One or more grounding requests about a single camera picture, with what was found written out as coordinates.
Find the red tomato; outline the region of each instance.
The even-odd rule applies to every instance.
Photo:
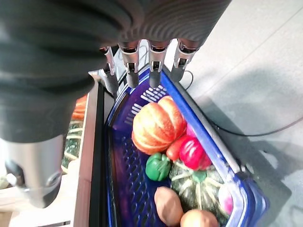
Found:
[[[179,139],[177,139],[175,142],[173,142],[170,147],[166,151],[166,156],[172,160],[176,161],[179,159],[179,153],[180,153],[180,147],[184,140],[186,139],[186,135],[181,136]]]

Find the green bell pepper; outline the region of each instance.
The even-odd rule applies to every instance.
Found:
[[[161,153],[150,156],[146,162],[145,173],[153,181],[162,181],[170,171],[170,159]]]

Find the red bell pepper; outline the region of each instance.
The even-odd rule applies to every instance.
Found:
[[[180,147],[180,160],[193,170],[205,170],[212,162],[197,138],[186,136]]]

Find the orange pumpkin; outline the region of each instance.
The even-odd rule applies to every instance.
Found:
[[[142,152],[152,155],[167,149],[186,131],[186,121],[170,96],[149,103],[135,116],[132,139]]]
[[[76,102],[76,107],[72,113],[72,119],[84,120],[85,108],[86,108],[87,95],[79,98]]]

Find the pink vegetable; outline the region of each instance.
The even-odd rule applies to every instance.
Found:
[[[233,209],[232,195],[225,184],[219,189],[218,199],[222,209],[230,215]]]
[[[188,168],[205,170],[212,162],[197,138],[185,136],[180,146],[180,159]]]
[[[186,134],[188,136],[196,137],[196,134],[195,134],[193,128],[189,124],[187,124]]]

